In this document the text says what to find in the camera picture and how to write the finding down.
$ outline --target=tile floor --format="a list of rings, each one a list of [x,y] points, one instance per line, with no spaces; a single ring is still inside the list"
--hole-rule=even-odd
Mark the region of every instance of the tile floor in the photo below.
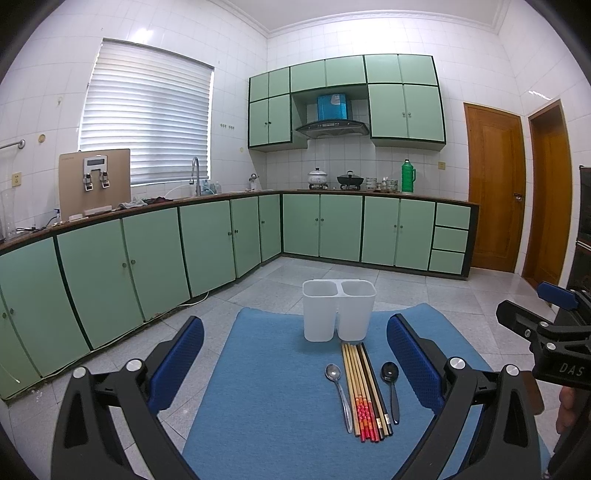
[[[375,283],[374,310],[395,310],[426,302],[440,310],[494,369],[507,363],[531,369],[528,342],[498,325],[499,302],[512,300],[548,319],[554,312],[537,298],[521,277],[473,268],[468,281],[406,275],[368,268],[280,257],[234,284],[215,291],[204,302],[156,323],[104,351],[86,366],[93,373],[119,369],[130,358],[145,358],[153,347],[168,340],[192,314],[203,319],[206,340],[172,406],[158,415],[179,450],[193,423],[217,359],[243,307],[277,313],[303,313],[301,284],[314,278],[361,278]],[[40,480],[50,477],[53,433],[69,374],[31,391],[8,409],[14,442]],[[536,418],[540,434],[551,449],[558,438],[554,422],[560,387],[541,382],[546,410]],[[113,408],[119,437],[136,473],[152,478],[127,429],[120,410]]]

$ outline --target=ceiling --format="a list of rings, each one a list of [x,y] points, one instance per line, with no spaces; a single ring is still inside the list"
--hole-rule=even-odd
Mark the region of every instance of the ceiling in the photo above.
[[[226,0],[267,31],[329,15],[406,10],[453,15],[494,27],[504,0]]]

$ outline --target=range hood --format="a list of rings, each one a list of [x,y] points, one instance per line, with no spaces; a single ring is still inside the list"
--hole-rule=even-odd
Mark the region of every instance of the range hood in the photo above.
[[[308,138],[328,138],[338,135],[369,135],[367,125],[357,120],[320,120],[295,129]]]

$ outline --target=window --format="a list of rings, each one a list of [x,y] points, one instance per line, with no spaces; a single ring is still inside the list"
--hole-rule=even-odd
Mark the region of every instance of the window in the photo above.
[[[131,184],[209,178],[213,69],[142,45],[104,40],[80,126],[81,150],[131,149]]]

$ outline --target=spoon handle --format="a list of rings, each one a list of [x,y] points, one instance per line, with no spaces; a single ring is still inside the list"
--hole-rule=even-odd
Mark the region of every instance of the spoon handle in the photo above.
[[[339,390],[340,400],[343,403],[343,412],[345,413],[345,425],[347,425],[347,432],[351,433],[353,431],[353,417],[351,416],[351,408],[349,407],[349,402],[345,398],[345,392],[343,392],[343,388],[340,386],[339,382],[336,383],[336,388]]]
[[[394,382],[390,383],[390,409],[392,410],[392,421],[395,425],[398,425],[400,423],[400,407],[398,406],[398,395],[396,395]]]

